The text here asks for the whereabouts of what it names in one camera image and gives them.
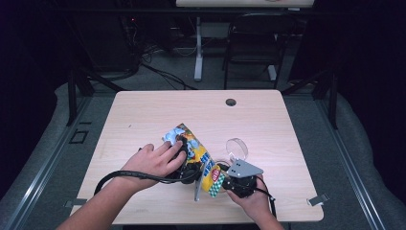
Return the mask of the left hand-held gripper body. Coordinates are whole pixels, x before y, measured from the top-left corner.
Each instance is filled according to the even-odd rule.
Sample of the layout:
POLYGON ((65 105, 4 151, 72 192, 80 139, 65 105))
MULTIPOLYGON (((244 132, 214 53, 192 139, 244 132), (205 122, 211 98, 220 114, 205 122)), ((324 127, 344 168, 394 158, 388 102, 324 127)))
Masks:
POLYGON ((194 184, 194 200, 200 199, 200 190, 202 188, 203 175, 205 165, 203 163, 188 163, 185 166, 180 167, 174 173, 174 179, 176 182, 183 184, 194 184))

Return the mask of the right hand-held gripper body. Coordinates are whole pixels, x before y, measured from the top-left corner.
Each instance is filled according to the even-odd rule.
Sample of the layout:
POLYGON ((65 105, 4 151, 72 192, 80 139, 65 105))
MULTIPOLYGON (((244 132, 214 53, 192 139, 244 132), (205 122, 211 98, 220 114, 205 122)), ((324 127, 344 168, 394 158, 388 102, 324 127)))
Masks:
POLYGON ((244 161, 237 159, 226 170, 222 188, 232 191, 239 198, 250 196, 257 188, 257 176, 263 174, 263 170, 244 161))

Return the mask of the yellow green spouted pouch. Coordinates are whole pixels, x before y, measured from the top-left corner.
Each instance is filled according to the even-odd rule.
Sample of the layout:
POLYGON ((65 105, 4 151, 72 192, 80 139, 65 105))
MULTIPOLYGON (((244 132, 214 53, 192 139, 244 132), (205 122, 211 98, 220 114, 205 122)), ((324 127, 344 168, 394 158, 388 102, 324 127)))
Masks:
MULTIPOLYGON (((188 139, 188 156, 186 155, 186 161, 182 166, 185 166, 188 163, 203 163, 205 165, 205 169, 200 193, 206 192, 209 194, 209 196, 216 197, 221 190, 225 175, 210 156, 207 149, 184 124, 180 124, 166 133, 163 136, 163 141, 170 142, 172 145, 174 145, 177 141, 179 141, 180 136, 184 136, 188 139)), ((175 172, 169 176, 171 179, 174 179, 175 172)))

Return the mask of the glass jar with beige rim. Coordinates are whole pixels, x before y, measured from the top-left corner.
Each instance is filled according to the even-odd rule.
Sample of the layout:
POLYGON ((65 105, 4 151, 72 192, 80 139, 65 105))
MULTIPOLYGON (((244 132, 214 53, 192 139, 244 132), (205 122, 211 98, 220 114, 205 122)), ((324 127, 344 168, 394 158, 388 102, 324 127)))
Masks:
POLYGON ((215 159, 220 166, 231 167, 237 160, 248 158, 248 148, 239 138, 232 138, 226 142, 225 152, 215 159))

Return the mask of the person's right hand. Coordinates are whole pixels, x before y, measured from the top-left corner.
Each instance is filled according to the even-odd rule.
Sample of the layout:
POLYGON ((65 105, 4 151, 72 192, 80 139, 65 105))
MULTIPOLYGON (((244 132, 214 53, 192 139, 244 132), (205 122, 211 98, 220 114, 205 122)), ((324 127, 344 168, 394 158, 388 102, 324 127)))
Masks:
POLYGON ((231 191, 227 191, 227 195, 234 203, 239 205, 245 214, 257 225, 270 222, 274 219, 270 211, 268 195, 262 192, 253 192, 247 197, 240 198, 231 191))

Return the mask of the person's left hand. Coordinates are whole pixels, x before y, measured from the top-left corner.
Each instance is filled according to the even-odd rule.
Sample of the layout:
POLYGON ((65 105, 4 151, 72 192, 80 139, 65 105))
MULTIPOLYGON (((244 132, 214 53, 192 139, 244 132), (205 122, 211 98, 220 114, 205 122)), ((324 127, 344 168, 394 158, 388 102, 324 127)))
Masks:
POLYGON ((182 146, 181 141, 174 145, 165 142, 157 149, 152 144, 147 144, 124 164, 122 170, 165 177, 185 161, 186 153, 180 150, 182 146))

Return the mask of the white background table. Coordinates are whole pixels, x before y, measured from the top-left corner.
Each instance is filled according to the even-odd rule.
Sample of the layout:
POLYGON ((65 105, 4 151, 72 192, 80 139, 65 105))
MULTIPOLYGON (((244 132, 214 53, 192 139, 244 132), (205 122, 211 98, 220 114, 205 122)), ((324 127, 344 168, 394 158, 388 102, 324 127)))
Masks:
MULTIPOLYGON (((176 7, 189 9, 311 9, 316 0, 176 0, 176 7)), ((202 26, 201 16, 196 17, 196 61, 194 80, 202 80, 203 54, 202 54, 202 26)))

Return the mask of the black chair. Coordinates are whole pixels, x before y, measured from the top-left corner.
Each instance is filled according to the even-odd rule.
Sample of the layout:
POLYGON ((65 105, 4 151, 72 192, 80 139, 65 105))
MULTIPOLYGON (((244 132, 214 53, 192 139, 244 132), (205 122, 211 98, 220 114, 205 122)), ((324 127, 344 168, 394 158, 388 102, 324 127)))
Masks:
POLYGON ((287 43, 297 27, 297 20, 288 14, 245 13, 229 25, 223 59, 223 87, 227 88, 229 66, 261 65, 264 71, 275 68, 276 88, 287 43))

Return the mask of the dark equipment box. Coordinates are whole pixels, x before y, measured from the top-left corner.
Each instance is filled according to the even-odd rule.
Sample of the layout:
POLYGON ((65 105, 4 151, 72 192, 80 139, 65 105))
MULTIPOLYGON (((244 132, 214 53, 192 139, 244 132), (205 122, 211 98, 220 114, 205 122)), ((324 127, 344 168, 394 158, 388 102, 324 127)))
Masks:
POLYGON ((128 45, 127 34, 117 16, 99 16, 89 29, 92 37, 92 59, 104 72, 133 71, 137 59, 128 45))

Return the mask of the aluminium floor rail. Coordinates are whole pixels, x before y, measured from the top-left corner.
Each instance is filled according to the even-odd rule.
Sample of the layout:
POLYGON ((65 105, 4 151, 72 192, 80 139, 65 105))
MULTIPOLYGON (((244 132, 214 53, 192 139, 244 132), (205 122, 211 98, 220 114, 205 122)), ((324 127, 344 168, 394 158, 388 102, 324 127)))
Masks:
POLYGON ((350 153, 341 138, 339 130, 335 129, 329 121, 327 106, 323 101, 316 100, 315 103, 319 112, 322 114, 328 132, 338 149, 340 162, 371 230, 387 230, 381 216, 379 216, 377 209, 373 204, 370 193, 365 187, 361 176, 350 157, 350 153))
POLYGON ((0 200, 0 230, 23 226, 38 198, 52 177, 68 140, 75 134, 79 119, 86 112, 92 98, 79 99, 73 122, 68 125, 68 102, 59 99, 50 123, 45 128, 22 170, 0 200))

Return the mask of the black metal frame stand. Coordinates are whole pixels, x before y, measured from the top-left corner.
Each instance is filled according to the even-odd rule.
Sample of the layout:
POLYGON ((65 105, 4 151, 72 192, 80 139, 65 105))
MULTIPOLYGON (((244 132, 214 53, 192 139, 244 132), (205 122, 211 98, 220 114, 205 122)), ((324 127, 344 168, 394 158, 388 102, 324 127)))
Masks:
POLYGON ((329 93, 327 119, 332 127, 337 129, 336 111, 338 98, 338 78, 332 70, 323 70, 307 79, 299 80, 293 86, 284 89, 282 94, 284 96, 290 95, 313 81, 316 82, 316 85, 311 93, 314 100, 321 100, 326 96, 327 93, 329 93))
POLYGON ((77 106, 77 90, 84 97, 92 97, 95 93, 95 89, 92 86, 90 80, 97 81, 102 85, 114 90, 115 92, 124 91, 122 87, 113 83, 112 81, 105 79, 101 75, 90 71, 86 68, 73 69, 68 75, 68 105, 69 105, 69 119, 67 126, 70 126, 78 117, 77 106))

